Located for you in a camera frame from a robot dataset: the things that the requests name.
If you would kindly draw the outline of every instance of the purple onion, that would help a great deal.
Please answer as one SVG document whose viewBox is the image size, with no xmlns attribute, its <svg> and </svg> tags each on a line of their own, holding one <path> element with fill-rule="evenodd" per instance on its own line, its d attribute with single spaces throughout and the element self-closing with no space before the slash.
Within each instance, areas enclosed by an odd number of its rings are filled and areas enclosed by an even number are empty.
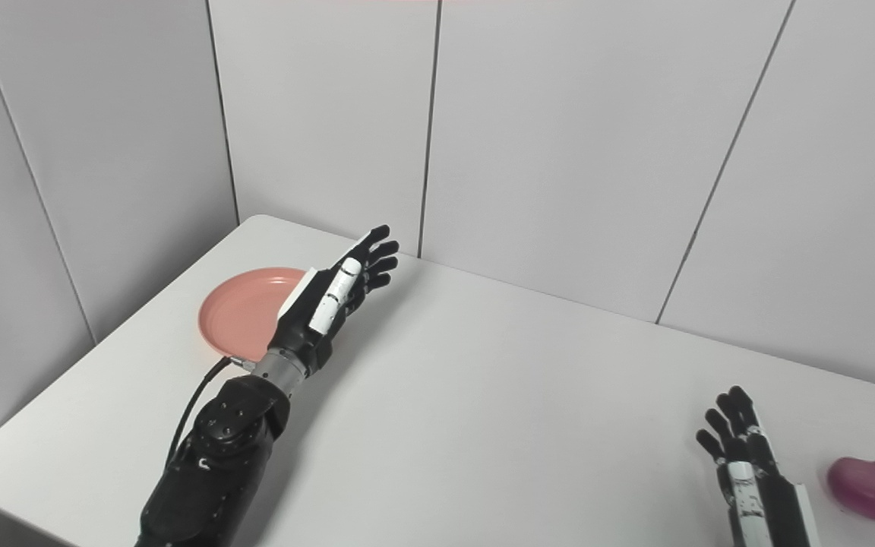
<svg viewBox="0 0 875 547">
<path fill-rule="evenodd" d="M 844 507 L 875 520 L 875 461 L 840 457 L 829 468 L 827 480 Z"/>
</svg>

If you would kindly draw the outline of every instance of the black cable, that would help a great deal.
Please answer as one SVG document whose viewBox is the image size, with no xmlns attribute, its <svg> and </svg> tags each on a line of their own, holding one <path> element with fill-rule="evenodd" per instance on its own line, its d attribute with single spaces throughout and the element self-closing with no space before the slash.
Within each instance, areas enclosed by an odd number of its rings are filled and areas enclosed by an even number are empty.
<svg viewBox="0 0 875 547">
<path fill-rule="evenodd" d="M 178 443 L 181 442 L 181 433 L 185 431 L 185 423 L 188 423 L 188 416 L 191 415 L 191 410 L 194 409 L 194 403 L 197 402 L 198 397 L 201 397 L 201 392 L 204 391 L 209 382 L 215 380 L 215 377 L 218 376 L 223 368 L 230 364 L 232 364 L 232 360 L 228 356 L 222 357 L 215 363 L 215 366 L 211 367 L 208 374 L 204 375 L 197 389 L 194 389 L 194 394 L 191 395 L 191 400 L 188 401 L 188 407 L 185 408 L 185 412 L 181 415 L 181 421 L 178 422 L 178 428 L 174 431 L 174 438 L 171 439 L 171 448 L 167 451 L 167 461 L 164 463 L 164 467 L 171 463 L 171 458 L 174 457 L 175 451 L 178 450 Z"/>
</svg>

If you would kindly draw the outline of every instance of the tabletop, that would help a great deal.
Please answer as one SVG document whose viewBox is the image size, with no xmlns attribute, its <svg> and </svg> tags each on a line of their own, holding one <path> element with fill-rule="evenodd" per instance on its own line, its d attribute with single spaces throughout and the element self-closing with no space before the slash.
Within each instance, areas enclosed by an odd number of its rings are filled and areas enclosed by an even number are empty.
<svg viewBox="0 0 875 547">
<path fill-rule="evenodd" d="M 241 271 L 323 267 L 351 244 L 248 219 L 0 428 L 0 511 L 77 547 L 133 545 L 218 359 L 201 302 Z M 824 487 L 837 457 L 875 460 L 874 384 L 400 260 L 296 391 L 236 545 L 727 547 L 694 432 L 740 384 L 823 544 L 875 546 L 875 523 Z"/>
</svg>

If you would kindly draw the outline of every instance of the pink plate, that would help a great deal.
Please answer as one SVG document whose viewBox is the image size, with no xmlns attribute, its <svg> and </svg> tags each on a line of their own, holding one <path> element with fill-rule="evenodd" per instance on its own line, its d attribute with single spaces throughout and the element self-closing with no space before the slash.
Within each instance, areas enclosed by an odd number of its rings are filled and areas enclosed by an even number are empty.
<svg viewBox="0 0 875 547">
<path fill-rule="evenodd" d="M 230 278 L 202 302 L 197 318 L 201 336 L 225 356 L 261 359 L 282 302 L 304 275 L 292 267 L 263 267 Z"/>
</svg>

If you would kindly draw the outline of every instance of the robotic hand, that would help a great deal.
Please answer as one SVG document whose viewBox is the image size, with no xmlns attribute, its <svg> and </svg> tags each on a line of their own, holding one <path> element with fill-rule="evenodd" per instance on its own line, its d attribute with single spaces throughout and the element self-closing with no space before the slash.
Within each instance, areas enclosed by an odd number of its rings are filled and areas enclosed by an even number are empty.
<svg viewBox="0 0 875 547">
<path fill-rule="evenodd" d="M 779 472 L 753 402 L 735 385 L 718 395 L 705 419 L 718 433 L 697 432 L 697 442 L 718 465 L 735 547 L 820 547 L 809 495 Z"/>
<path fill-rule="evenodd" d="M 235 536 L 289 419 L 289 398 L 333 354 L 333 337 L 376 288 L 390 283 L 398 242 L 380 226 L 326 270 L 309 270 L 279 311 L 258 363 L 225 357 L 201 382 L 171 443 L 166 467 L 141 514 L 136 547 L 226 547 Z M 188 413 L 230 362 L 249 375 L 226 381 L 177 446 Z"/>
</svg>

